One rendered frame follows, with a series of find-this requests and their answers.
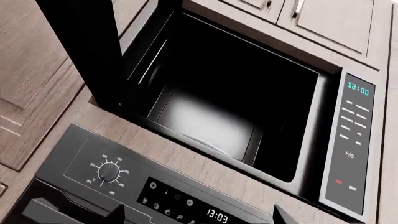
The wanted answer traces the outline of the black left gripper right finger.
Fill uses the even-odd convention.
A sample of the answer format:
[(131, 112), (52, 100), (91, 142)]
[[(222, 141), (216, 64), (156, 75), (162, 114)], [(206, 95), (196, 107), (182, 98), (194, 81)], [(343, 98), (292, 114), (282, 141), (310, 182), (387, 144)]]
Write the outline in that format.
[(278, 205), (274, 205), (272, 219), (274, 224), (296, 224), (294, 218)]

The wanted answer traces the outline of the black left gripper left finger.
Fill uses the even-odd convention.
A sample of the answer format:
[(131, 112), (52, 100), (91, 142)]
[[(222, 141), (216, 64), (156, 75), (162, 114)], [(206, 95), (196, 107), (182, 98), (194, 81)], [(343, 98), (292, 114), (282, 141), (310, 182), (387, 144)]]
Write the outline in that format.
[(125, 224), (124, 205), (119, 205), (108, 216), (103, 218), (102, 224)]

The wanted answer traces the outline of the black built-in microwave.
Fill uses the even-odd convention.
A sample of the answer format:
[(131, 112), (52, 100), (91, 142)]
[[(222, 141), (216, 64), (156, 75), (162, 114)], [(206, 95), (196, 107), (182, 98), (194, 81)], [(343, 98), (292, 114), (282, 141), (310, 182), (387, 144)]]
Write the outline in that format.
[(375, 85), (186, 11), (135, 20), (123, 39), (130, 115), (347, 222), (367, 221)]

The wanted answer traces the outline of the black microwave door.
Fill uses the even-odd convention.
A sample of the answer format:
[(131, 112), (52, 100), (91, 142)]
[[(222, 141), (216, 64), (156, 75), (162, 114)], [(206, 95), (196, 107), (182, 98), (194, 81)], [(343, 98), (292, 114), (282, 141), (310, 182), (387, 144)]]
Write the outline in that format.
[(100, 108), (119, 109), (123, 60), (112, 0), (35, 0)]

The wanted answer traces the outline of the black oven dial knob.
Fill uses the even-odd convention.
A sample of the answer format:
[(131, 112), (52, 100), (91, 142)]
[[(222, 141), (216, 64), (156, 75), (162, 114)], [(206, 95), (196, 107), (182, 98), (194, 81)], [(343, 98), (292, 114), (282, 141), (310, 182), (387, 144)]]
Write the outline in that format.
[(119, 177), (120, 169), (119, 167), (112, 163), (106, 162), (98, 169), (98, 177), (99, 179), (105, 182), (112, 182)]

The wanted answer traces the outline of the black built-in oven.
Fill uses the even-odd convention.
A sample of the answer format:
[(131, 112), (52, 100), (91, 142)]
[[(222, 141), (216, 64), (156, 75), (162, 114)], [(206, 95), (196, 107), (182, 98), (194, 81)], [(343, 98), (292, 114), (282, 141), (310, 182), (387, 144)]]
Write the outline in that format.
[[(116, 164), (119, 177), (105, 182), (98, 169)], [(107, 216), (124, 205), (125, 224), (274, 224), (262, 212), (72, 124), (39, 167), (8, 223), (38, 224), (22, 215), (30, 200), (73, 203)]]

